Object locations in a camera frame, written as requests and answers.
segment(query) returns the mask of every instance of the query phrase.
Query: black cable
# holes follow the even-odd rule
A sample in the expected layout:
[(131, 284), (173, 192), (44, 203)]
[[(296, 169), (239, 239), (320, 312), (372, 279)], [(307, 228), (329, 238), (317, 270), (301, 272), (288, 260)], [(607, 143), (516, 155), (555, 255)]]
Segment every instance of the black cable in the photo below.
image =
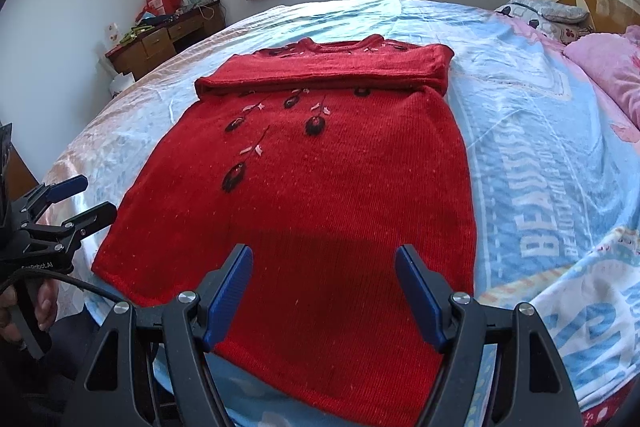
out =
[(98, 288), (98, 286), (94, 286), (93, 284), (89, 284), (88, 282), (81, 281), (79, 279), (75, 279), (74, 277), (69, 277), (68, 275), (62, 275), (61, 273), (52, 272), (50, 270), (43, 270), (40, 268), (20, 268), (16, 270), (9, 279), (0, 284), (0, 295), (9, 288), (12, 284), (22, 280), (22, 279), (55, 279), (57, 281), (66, 282), (76, 288), (80, 288), (81, 290), (86, 290), (105, 299), (109, 299), (113, 302), (125, 301), (128, 302), (131, 306), (133, 303), (128, 299), (124, 299), (114, 295), (107, 290), (103, 290), (102, 288)]
[(225, 23), (225, 27), (226, 27), (226, 8), (225, 8), (225, 5), (223, 5), (220, 1), (218, 1), (218, 4), (220, 4), (220, 7), (222, 8), (222, 22)]

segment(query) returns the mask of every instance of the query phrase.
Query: blue gripper pad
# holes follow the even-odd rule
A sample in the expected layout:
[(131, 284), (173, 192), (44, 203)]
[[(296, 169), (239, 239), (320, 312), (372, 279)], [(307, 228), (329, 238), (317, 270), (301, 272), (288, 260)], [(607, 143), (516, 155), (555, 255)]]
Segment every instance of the blue gripper pad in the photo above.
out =
[(89, 186), (89, 181), (80, 175), (69, 180), (51, 185), (45, 195), (47, 203), (60, 203), (71, 196), (84, 192)]
[(233, 264), (225, 270), (220, 269), (220, 283), (218, 293), (213, 299), (207, 314), (207, 330), (202, 337), (204, 347), (212, 351), (213, 347), (221, 342), (231, 326), (231, 320), (236, 315), (236, 310), (244, 295), (254, 269), (254, 253), (249, 247), (243, 247), (236, 256)]
[(442, 353), (449, 342), (443, 328), (443, 310), (427, 286), (416, 266), (417, 263), (422, 265), (425, 272), (434, 274), (427, 270), (414, 248), (408, 246), (398, 248), (395, 268), (404, 297), (409, 303), (424, 341), (431, 344), (437, 352)]

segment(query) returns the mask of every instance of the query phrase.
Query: pink pillow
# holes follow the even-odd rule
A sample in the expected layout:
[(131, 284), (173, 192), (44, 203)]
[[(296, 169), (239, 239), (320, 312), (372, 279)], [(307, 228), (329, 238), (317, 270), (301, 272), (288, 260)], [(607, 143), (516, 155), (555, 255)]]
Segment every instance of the pink pillow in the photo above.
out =
[(632, 39), (594, 33), (572, 42), (563, 53), (618, 104), (636, 127), (640, 126), (640, 47)]

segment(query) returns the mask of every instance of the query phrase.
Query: bedsheet print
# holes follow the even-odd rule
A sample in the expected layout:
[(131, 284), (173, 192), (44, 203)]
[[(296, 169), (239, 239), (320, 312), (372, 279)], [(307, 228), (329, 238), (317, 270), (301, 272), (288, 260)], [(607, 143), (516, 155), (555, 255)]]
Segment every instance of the bedsheet print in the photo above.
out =
[[(447, 102), (472, 177), (475, 295), (504, 307), (533, 302), (581, 408), (600, 403), (638, 373), (640, 132), (563, 57), (561, 44), (517, 19), (415, 0), (304, 4), (251, 17), (172, 58), (89, 124), (46, 178), (83, 173), (89, 189), (53, 206), (46, 219), (59, 223), (105, 200), (120, 203), (158, 140), (196, 100), (194, 80), (232, 54), (304, 36), (328, 42), (372, 33), (415, 44), (441, 42), (455, 51)], [(96, 282), (89, 267), (104, 235), (85, 240), (76, 255), (82, 279)], [(63, 290), (63, 312), (81, 308), (82, 296)], [(98, 322), (104, 320), (107, 304), (91, 295), (84, 299)], [(487, 348), (468, 427), (481, 424), (492, 354)], [(350, 425), (218, 357), (209, 363), (239, 425)], [(155, 369), (169, 387), (161, 358)]]

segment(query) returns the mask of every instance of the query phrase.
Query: wooden desk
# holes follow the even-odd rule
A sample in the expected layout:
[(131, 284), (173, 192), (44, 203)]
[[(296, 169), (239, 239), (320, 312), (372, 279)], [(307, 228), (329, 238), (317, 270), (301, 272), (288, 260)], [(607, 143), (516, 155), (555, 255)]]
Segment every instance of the wooden desk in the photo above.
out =
[(137, 36), (128, 44), (117, 45), (105, 56), (118, 73), (133, 73), (139, 80), (160, 64), (225, 28), (220, 1), (194, 8), (169, 23)]

